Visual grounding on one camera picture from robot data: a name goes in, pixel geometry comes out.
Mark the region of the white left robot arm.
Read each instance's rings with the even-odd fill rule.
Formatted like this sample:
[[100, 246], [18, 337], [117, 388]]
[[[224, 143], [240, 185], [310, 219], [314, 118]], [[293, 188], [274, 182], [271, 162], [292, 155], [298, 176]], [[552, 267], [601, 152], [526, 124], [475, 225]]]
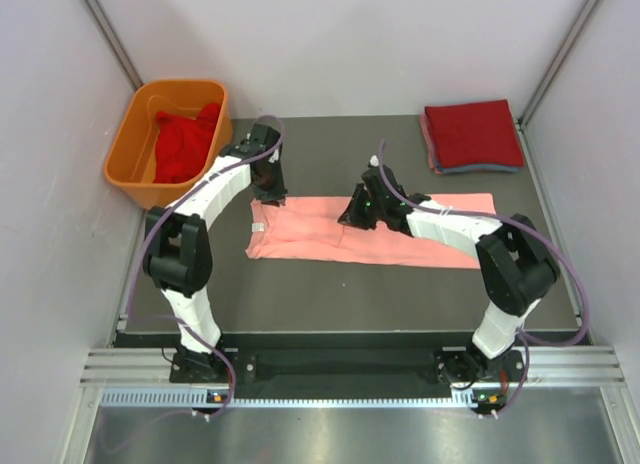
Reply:
[[261, 204], [281, 206], [287, 189], [281, 166], [282, 133], [256, 122], [239, 143], [225, 146], [209, 171], [167, 207], [145, 220], [142, 271], [169, 303], [180, 341], [172, 360], [175, 383], [232, 379], [220, 347], [207, 285], [213, 271], [209, 230], [232, 200], [250, 188]]

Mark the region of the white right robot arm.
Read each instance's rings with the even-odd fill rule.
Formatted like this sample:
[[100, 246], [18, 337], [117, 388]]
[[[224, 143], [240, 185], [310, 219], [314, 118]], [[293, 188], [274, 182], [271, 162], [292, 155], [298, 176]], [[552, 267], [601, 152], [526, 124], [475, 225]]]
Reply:
[[473, 384], [498, 374], [526, 318], [560, 276], [548, 248], [518, 227], [531, 227], [531, 221], [520, 214], [512, 220], [462, 216], [429, 195], [408, 195], [376, 157], [338, 218], [339, 224], [361, 230], [382, 222], [393, 232], [433, 240], [478, 262], [489, 305], [465, 350], [440, 359], [443, 381]]

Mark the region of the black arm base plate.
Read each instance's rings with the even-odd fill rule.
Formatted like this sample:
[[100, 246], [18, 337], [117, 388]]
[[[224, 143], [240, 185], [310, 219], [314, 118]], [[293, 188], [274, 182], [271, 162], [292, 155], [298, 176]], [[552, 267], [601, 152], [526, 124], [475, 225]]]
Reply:
[[226, 333], [220, 347], [232, 379], [173, 384], [232, 384], [243, 398], [428, 398], [486, 384], [500, 393], [524, 375], [514, 347], [500, 372], [473, 384], [440, 379], [438, 364], [465, 350], [468, 332]]

